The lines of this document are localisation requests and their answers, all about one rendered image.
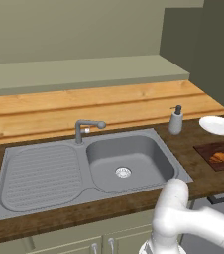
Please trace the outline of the white plate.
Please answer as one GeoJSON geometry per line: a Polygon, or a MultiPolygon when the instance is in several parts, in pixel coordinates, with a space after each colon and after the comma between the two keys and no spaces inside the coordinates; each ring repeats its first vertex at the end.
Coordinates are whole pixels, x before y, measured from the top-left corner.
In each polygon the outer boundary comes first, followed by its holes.
{"type": "Polygon", "coordinates": [[[224,117],[204,116],[199,119],[199,125],[211,134],[224,136],[224,117]]]}

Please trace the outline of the brown croissant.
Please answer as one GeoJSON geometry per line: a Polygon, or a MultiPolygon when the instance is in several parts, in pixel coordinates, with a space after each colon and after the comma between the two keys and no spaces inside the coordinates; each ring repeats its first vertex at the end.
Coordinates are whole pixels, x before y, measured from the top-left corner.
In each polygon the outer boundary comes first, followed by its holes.
{"type": "Polygon", "coordinates": [[[216,152],[210,158],[209,161],[211,163],[223,163],[224,162],[224,153],[216,152]]]}

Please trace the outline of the olive cupboard door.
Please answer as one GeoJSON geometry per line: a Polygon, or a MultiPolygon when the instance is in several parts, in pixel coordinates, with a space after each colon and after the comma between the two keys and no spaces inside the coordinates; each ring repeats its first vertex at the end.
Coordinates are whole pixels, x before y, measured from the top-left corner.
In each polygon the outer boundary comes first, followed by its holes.
{"type": "Polygon", "coordinates": [[[102,254],[111,254],[108,239],[114,239],[114,254],[139,254],[142,245],[150,238],[152,227],[150,224],[125,229],[103,236],[102,254]]]}
{"type": "Polygon", "coordinates": [[[102,237],[93,237],[73,243],[62,244],[60,246],[33,251],[30,254],[94,254],[91,245],[98,245],[97,254],[102,253],[102,237]]]}

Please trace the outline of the olive wall cupboard run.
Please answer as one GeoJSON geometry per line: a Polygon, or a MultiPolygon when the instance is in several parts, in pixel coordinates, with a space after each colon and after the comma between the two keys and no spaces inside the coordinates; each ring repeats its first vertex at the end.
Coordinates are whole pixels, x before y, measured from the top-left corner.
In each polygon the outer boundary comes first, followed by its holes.
{"type": "Polygon", "coordinates": [[[0,96],[187,79],[161,53],[168,10],[204,0],[0,0],[0,96]]]}

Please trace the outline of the tall olive cabinet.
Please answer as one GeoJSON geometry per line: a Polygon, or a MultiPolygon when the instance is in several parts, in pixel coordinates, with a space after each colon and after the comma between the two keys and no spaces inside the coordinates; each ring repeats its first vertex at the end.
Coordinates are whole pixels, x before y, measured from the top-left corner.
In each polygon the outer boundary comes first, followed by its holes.
{"type": "Polygon", "coordinates": [[[189,80],[224,106],[224,0],[166,8],[160,55],[189,72],[189,80]]]}

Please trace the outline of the grey dishwasher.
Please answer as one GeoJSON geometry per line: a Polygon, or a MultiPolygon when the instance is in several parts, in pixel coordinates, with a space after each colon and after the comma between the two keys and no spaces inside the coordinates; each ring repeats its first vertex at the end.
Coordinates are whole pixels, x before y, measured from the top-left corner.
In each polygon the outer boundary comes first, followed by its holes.
{"type": "MultiPolygon", "coordinates": [[[[211,196],[222,197],[224,193],[211,196]]],[[[194,200],[190,208],[199,215],[180,246],[186,254],[224,254],[224,202],[211,204],[204,197],[194,200]]]]}

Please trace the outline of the dark brown cutting board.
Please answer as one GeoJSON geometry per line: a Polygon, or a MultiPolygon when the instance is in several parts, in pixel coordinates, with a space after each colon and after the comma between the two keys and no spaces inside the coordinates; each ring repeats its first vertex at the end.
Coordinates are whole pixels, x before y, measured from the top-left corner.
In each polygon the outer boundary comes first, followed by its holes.
{"type": "Polygon", "coordinates": [[[215,171],[224,171],[224,141],[194,146],[197,153],[215,171]]]}

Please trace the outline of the grey sink tap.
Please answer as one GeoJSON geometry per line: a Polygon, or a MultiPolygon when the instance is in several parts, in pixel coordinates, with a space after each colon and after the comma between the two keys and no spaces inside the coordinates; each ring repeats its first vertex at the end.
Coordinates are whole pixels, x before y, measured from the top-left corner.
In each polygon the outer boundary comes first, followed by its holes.
{"type": "Polygon", "coordinates": [[[91,121],[91,120],[77,120],[75,123],[75,143],[82,144],[82,134],[89,133],[90,127],[96,126],[98,129],[104,129],[106,123],[104,121],[91,121]]]}

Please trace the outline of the grey soap dispenser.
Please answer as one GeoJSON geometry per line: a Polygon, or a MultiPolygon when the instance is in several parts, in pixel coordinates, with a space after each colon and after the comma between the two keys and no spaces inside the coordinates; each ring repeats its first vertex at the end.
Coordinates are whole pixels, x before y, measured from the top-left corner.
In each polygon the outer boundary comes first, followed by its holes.
{"type": "Polygon", "coordinates": [[[183,121],[183,113],[181,112],[181,106],[177,105],[173,109],[173,113],[171,114],[170,121],[168,124],[168,131],[172,135],[177,135],[182,130],[182,121],[183,121]]]}

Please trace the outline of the grey kitchen sink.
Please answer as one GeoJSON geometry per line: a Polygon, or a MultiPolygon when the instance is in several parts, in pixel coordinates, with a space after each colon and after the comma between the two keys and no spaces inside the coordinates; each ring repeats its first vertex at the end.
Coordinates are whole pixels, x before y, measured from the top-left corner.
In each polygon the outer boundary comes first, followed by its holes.
{"type": "Polygon", "coordinates": [[[8,147],[0,220],[192,181],[154,129],[8,147]]]}

